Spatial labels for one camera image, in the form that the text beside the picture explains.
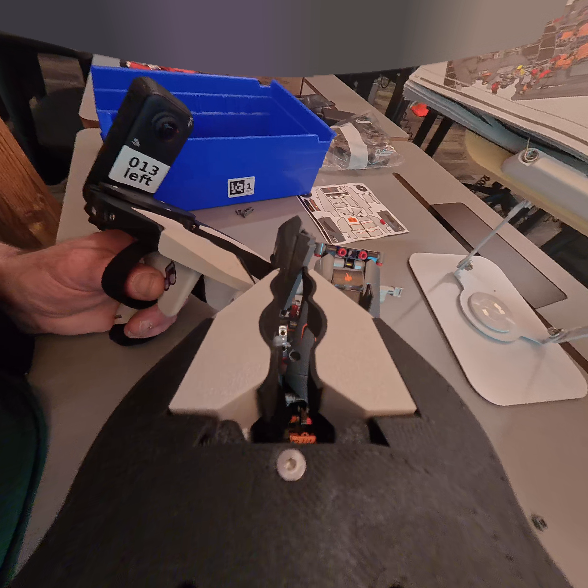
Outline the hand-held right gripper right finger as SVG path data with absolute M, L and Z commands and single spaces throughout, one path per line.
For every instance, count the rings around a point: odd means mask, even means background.
M 307 276 L 318 413 L 338 434 L 373 418 L 414 416 L 415 401 L 375 319 L 314 269 Z

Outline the grey lego wing assembly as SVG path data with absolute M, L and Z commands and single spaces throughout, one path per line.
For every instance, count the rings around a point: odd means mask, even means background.
M 302 220 L 293 216 L 278 229 L 273 252 L 277 275 L 270 283 L 273 295 L 272 309 L 280 317 L 290 308 L 315 251 L 316 239 L 304 230 Z

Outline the black desk mat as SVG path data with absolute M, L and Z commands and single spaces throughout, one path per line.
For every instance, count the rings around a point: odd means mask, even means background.
M 394 177 L 434 217 L 443 228 L 470 252 L 490 231 L 490 227 L 464 203 L 431 205 L 399 173 Z M 567 295 L 501 236 L 491 237 L 479 255 L 498 265 L 526 302 L 540 309 L 567 299 Z

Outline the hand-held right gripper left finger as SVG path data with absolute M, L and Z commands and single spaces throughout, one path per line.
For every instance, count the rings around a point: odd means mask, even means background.
M 259 419 L 256 392 L 270 364 L 259 321 L 277 275 L 272 271 L 216 314 L 169 404 L 172 413 L 232 420 L 243 430 Z

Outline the blue bin with white label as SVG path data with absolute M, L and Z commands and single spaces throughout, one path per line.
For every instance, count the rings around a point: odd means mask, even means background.
M 159 149 L 172 143 L 161 135 L 180 130 L 164 105 L 126 132 L 107 169 L 107 180 L 184 210 L 306 195 L 336 135 L 276 81 L 106 66 L 91 75 L 104 140 L 136 78 L 151 78 L 190 111 L 191 134 L 174 160 Z M 146 145 L 147 131 L 158 146 Z

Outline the grey lego vehicle model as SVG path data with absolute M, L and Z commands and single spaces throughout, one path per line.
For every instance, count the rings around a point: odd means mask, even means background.
M 389 290 L 380 287 L 381 254 L 345 246 L 317 244 L 314 251 L 317 271 L 351 301 L 368 311 L 376 321 L 380 304 Z M 256 440 L 271 440 L 294 446 L 334 443 L 350 431 L 351 436 L 370 434 L 371 422 L 355 423 L 343 433 L 318 413 L 319 393 L 312 379 L 311 360 L 315 337 L 307 326 L 310 281 L 307 268 L 289 309 L 277 319 L 272 341 L 272 367 L 276 368 L 276 396 L 273 414 L 266 410 L 259 422 Z

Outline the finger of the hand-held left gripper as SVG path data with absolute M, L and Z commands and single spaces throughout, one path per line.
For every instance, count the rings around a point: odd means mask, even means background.
M 234 254 L 247 270 L 249 275 L 257 280 L 266 277 L 272 271 L 272 264 L 253 250 L 228 235 L 214 228 L 198 223 L 198 235 L 208 239 L 214 245 Z
M 158 252 L 235 290 L 244 292 L 254 285 L 253 278 L 235 254 L 188 231 L 180 224 L 164 225 Z

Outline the white sticker sheet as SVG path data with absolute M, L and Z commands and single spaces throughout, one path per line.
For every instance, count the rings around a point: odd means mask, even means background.
M 363 183 L 313 187 L 298 196 L 328 245 L 347 245 L 409 232 Z

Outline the person's left hand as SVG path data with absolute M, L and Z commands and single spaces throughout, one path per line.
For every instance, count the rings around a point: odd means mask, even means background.
M 132 243 L 129 235 L 117 230 L 38 251 L 1 243 L 1 310 L 29 334 L 109 331 L 119 303 L 102 289 L 102 275 Z

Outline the white book stand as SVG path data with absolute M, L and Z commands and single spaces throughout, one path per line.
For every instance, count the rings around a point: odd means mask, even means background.
M 468 382 L 498 406 L 580 399 L 587 381 L 564 343 L 587 327 L 546 327 L 503 270 L 478 256 L 519 211 L 543 198 L 558 213 L 587 221 L 587 176 L 526 148 L 501 164 L 506 178 L 526 182 L 526 197 L 465 257 L 415 253 L 409 267 Z

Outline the clear plastic parts bag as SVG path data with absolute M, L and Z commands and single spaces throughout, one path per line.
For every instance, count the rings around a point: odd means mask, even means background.
M 322 171 L 396 168 L 404 163 L 392 138 L 370 112 L 353 115 L 330 128 L 335 136 L 323 160 Z

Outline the instruction booklet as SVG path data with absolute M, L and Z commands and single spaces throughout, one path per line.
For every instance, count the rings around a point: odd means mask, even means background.
M 505 148 L 509 128 L 587 162 L 587 1 L 527 45 L 420 66 L 403 95 Z

